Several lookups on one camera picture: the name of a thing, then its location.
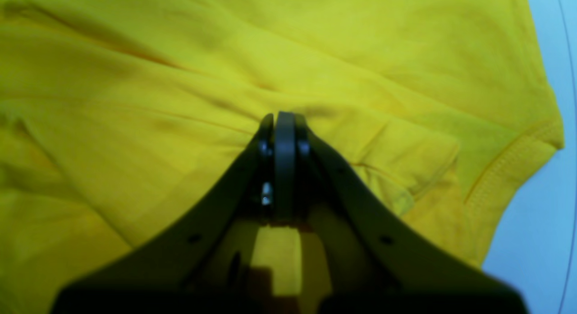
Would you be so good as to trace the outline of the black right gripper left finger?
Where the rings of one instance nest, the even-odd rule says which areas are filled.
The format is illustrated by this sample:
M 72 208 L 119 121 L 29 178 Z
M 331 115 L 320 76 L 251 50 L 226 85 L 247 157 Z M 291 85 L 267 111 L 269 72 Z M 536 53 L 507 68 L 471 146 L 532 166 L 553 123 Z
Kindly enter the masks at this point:
M 274 116 L 185 215 L 130 254 L 70 283 L 52 314 L 261 314 L 244 292 L 262 191 L 272 164 Z

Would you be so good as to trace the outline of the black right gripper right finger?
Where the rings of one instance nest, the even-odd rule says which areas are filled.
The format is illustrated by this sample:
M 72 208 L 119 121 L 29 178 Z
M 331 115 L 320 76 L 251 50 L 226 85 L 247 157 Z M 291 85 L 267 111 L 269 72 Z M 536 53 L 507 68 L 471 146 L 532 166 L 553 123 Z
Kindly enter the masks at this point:
M 525 314 L 518 292 L 438 249 L 404 224 L 348 162 L 280 112 L 274 133 L 274 221 L 323 243 L 333 294 L 320 314 Z

